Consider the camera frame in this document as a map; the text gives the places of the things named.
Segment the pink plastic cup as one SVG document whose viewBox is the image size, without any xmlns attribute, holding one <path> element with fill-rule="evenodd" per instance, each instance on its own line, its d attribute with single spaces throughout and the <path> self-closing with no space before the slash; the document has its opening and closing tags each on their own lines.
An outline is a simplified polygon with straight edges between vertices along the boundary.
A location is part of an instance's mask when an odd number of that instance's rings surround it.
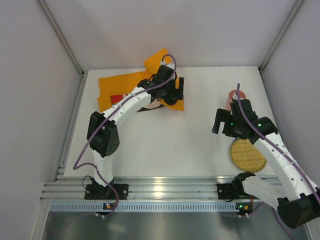
<svg viewBox="0 0 320 240">
<path fill-rule="evenodd" d="M 239 91 L 239 96 L 240 96 L 240 99 L 241 99 L 241 100 L 247 98 L 246 94 L 245 94 L 243 91 L 241 91 L 241 90 Z M 234 90 L 230 91 L 229 94 L 228 94 L 228 97 L 227 97 L 227 102 L 226 102 L 225 109 L 226 109 L 227 111 L 231 111 L 231 103 L 232 103 L 233 101 L 237 101 L 237 99 L 238 99 L 238 97 L 237 97 L 237 90 L 234 89 Z"/>
</svg>

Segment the orange Mickey Mouse placemat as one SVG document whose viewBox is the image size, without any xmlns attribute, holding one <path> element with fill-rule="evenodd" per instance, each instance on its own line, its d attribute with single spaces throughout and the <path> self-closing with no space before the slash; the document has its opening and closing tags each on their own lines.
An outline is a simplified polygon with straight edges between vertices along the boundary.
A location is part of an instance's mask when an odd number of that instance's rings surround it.
<svg viewBox="0 0 320 240">
<path fill-rule="evenodd" d="M 110 109 L 113 105 L 124 99 L 137 84 L 143 79 L 150 79 L 156 74 L 164 55 L 168 54 L 166 48 L 162 48 L 154 55 L 144 61 L 144 71 L 134 73 L 102 77 L 98 80 L 100 94 L 97 98 L 99 112 L 102 113 Z M 184 111 L 184 100 L 178 99 L 173 105 L 165 103 L 164 100 L 154 100 L 152 103 L 142 107 L 138 112 L 151 111 L 158 108 L 167 107 L 175 111 Z"/>
</svg>

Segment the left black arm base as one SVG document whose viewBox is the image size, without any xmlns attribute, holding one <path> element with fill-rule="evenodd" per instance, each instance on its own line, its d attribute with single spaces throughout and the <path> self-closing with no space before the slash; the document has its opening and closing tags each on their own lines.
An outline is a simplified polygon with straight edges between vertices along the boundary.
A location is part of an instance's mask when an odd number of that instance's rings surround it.
<svg viewBox="0 0 320 240">
<path fill-rule="evenodd" d="M 114 184 L 112 180 L 110 185 L 118 194 L 119 200 L 126 200 L 129 194 L 128 184 Z M 108 186 L 98 184 L 93 177 L 86 175 L 82 179 L 82 187 L 85 189 L 85 200 L 116 200 L 116 193 Z"/>
</svg>

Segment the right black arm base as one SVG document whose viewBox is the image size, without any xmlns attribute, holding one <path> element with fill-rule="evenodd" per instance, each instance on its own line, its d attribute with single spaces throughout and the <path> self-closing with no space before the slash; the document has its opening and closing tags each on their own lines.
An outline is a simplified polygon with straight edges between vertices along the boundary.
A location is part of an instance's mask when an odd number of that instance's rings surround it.
<svg viewBox="0 0 320 240">
<path fill-rule="evenodd" d="M 235 183 L 217 183 L 216 187 L 219 200 L 231 202 L 250 199 L 250 195 L 244 192 L 243 187 Z"/>
</svg>

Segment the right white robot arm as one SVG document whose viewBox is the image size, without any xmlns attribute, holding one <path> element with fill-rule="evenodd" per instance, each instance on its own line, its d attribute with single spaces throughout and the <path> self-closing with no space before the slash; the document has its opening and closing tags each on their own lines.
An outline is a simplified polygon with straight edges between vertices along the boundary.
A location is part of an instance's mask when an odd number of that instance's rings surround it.
<svg viewBox="0 0 320 240">
<path fill-rule="evenodd" d="M 266 159 L 280 181 L 280 193 L 252 172 L 236 175 L 231 181 L 230 200 L 253 196 L 277 211 L 282 222 L 295 229 L 320 216 L 320 188 L 299 167 L 285 146 L 275 124 L 266 116 L 258 117 L 248 99 L 234 100 L 230 110 L 219 108 L 212 133 L 248 140 Z"/>
</svg>

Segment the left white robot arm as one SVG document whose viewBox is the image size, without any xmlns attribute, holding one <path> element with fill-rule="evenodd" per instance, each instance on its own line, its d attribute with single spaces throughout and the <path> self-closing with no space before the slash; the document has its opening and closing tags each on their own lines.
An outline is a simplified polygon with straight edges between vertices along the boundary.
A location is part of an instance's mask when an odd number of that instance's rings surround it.
<svg viewBox="0 0 320 240">
<path fill-rule="evenodd" d="M 174 63 L 162 62 L 155 74 L 141 80 L 120 102 L 101 113 L 91 114 L 86 144 L 94 157 L 94 184 L 106 187 L 112 183 L 111 156 L 120 145 L 120 127 L 154 102 L 172 110 L 184 110 L 184 78 L 178 76 Z"/>
</svg>

